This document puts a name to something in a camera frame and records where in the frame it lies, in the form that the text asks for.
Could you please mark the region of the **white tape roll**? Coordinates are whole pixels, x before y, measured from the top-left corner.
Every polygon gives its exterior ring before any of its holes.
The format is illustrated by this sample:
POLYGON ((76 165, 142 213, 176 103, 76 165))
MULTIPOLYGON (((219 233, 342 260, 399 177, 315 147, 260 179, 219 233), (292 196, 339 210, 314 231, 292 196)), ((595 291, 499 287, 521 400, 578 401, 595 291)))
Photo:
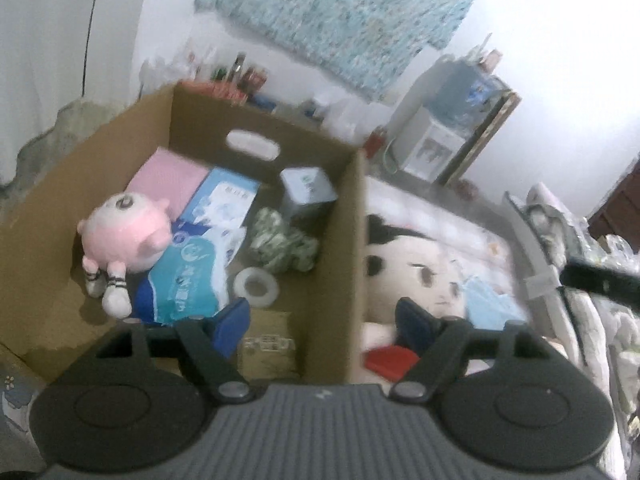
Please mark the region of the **white tape roll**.
POLYGON ((269 308, 278 299, 280 287, 276 278, 259 268, 246 268, 236 274, 233 291, 252 308, 269 308))

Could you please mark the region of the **blue water bottle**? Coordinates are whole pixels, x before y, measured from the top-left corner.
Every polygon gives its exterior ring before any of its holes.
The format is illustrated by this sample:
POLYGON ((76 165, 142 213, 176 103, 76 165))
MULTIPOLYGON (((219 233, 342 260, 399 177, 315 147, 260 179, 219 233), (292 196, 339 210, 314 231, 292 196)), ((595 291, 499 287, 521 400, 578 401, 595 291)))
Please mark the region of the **blue water bottle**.
POLYGON ((480 66, 465 60, 445 64, 442 82, 426 104, 443 125, 469 136, 484 122, 506 87, 480 66))

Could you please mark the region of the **blue white tissue pack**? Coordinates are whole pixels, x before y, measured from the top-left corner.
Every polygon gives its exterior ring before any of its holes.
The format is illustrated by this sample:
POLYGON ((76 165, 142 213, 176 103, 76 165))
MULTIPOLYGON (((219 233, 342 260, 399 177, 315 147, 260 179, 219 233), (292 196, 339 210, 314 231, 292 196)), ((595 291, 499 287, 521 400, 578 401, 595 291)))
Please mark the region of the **blue white tissue pack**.
POLYGON ((229 303, 228 265, 245 237, 239 229, 178 220, 171 242, 134 295, 134 316, 171 325, 183 318, 212 318, 229 303))

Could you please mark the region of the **brown cardboard box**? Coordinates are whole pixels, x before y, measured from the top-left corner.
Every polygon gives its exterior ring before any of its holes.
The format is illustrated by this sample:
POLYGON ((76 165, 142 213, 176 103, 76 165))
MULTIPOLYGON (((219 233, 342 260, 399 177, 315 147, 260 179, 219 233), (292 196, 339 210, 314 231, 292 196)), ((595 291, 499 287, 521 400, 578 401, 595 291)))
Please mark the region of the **brown cardboard box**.
POLYGON ((1 342, 45 380, 127 318, 219 318, 261 281, 297 375, 352 382, 366 295, 364 158, 182 84, 58 162, 1 223, 1 342))

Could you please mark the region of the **gold soap box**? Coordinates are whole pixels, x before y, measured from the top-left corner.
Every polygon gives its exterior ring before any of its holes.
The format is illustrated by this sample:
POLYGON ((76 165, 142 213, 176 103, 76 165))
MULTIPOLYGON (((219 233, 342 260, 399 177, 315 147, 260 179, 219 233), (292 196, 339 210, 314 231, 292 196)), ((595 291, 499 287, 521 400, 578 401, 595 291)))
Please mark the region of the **gold soap box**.
POLYGON ((297 344, 291 315, 267 309, 250 310, 250 327, 238 350, 238 367, 247 380, 298 379, 297 344))

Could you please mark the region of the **framed board against wall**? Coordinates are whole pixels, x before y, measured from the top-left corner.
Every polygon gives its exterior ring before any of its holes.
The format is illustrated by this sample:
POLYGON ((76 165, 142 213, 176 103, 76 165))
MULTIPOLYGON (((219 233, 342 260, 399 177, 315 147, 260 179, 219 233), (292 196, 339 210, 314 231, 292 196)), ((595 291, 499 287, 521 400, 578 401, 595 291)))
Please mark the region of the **framed board against wall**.
POLYGON ((503 92, 483 122, 475 129, 472 136, 463 144, 460 151, 454 155, 447 167, 437 177, 440 186, 450 186, 460 180, 465 171, 475 162, 480 152, 486 148, 489 141, 504 125, 514 110, 520 105, 521 97, 515 91, 503 92))

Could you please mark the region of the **pink round plush toy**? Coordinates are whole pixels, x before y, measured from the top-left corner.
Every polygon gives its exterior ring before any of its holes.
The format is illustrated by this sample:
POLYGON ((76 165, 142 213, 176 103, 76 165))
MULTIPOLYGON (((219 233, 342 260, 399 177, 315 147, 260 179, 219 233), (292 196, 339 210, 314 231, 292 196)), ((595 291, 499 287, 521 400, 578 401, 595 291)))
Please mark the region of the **pink round plush toy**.
POLYGON ((87 294, 111 318, 132 312, 127 275, 150 270, 169 246, 169 200, 122 192, 78 222, 87 294))

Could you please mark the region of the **red thermos bottle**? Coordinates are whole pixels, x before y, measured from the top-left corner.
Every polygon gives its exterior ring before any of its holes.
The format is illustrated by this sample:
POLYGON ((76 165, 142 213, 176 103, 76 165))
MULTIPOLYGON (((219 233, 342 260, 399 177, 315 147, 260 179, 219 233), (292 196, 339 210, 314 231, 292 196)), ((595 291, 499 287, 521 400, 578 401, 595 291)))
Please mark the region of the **red thermos bottle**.
POLYGON ((375 154, 385 145, 386 134, 387 131, 383 127, 378 127, 371 131, 362 146, 367 159, 372 159, 375 154))

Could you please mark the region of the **pink sponge cloth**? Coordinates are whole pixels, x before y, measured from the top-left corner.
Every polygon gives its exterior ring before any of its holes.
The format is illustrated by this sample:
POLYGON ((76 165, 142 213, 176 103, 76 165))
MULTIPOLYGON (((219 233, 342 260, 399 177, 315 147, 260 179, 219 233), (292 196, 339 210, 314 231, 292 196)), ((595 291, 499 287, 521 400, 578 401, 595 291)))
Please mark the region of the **pink sponge cloth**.
POLYGON ((190 202, 210 169, 166 148, 158 148, 129 181, 126 191, 140 193, 151 200, 167 200, 172 221, 190 202))

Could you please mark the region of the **grey cream tube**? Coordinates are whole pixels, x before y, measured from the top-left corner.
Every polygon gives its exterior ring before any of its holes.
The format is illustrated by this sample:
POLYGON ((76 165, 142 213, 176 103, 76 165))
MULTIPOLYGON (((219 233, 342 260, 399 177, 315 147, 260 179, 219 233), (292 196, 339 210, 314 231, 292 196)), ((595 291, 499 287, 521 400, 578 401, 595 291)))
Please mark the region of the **grey cream tube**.
POLYGON ((338 199, 320 167, 288 167, 280 172, 280 179, 284 189, 280 213, 288 221, 318 218, 338 199))

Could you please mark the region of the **green floral scrunchie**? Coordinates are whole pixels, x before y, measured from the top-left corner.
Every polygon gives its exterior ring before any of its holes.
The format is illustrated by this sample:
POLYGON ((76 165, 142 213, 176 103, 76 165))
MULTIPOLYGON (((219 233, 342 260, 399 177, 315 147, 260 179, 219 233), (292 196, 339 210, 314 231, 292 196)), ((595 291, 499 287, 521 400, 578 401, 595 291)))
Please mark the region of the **green floral scrunchie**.
POLYGON ((257 211, 250 226, 250 254, 267 272, 310 272, 319 250, 316 238, 290 226, 279 211, 268 207, 257 211))

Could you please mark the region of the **big-head doll red dress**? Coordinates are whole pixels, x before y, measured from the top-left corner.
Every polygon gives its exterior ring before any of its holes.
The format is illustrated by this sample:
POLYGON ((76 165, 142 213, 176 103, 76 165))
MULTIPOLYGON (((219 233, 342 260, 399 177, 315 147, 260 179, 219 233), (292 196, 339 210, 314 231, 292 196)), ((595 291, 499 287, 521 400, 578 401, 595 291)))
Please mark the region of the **big-head doll red dress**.
POLYGON ((362 379, 391 384, 433 341, 431 320, 465 316, 463 278, 437 242, 367 215, 362 379))

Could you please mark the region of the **brown wooden door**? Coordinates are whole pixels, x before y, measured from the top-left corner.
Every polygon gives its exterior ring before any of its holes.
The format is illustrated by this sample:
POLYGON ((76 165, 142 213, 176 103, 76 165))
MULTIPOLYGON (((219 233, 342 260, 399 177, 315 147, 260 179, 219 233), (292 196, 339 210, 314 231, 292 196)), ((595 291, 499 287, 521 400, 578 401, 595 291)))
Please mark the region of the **brown wooden door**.
POLYGON ((589 219, 589 233, 596 240, 608 234, 623 237, 638 252, 640 237, 639 163, 623 177, 606 202, 589 219))

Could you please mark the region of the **floral blue wall cloth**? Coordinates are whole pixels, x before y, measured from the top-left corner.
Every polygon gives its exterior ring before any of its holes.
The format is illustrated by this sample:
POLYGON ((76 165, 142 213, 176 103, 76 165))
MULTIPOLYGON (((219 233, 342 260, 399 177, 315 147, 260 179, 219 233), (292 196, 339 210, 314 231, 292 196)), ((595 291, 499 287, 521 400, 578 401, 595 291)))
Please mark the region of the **floral blue wall cloth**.
POLYGON ((442 50, 474 0, 194 0, 379 98, 424 48, 442 50))

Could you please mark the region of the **white water dispenser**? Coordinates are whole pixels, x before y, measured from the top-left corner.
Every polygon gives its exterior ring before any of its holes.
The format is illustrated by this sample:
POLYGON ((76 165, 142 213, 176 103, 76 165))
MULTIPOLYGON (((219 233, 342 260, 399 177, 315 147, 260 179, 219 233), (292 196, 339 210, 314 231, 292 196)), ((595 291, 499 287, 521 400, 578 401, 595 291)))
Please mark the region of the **white water dispenser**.
POLYGON ((401 171, 433 183, 470 135, 468 129, 443 124, 421 106, 400 130, 390 151, 401 171))

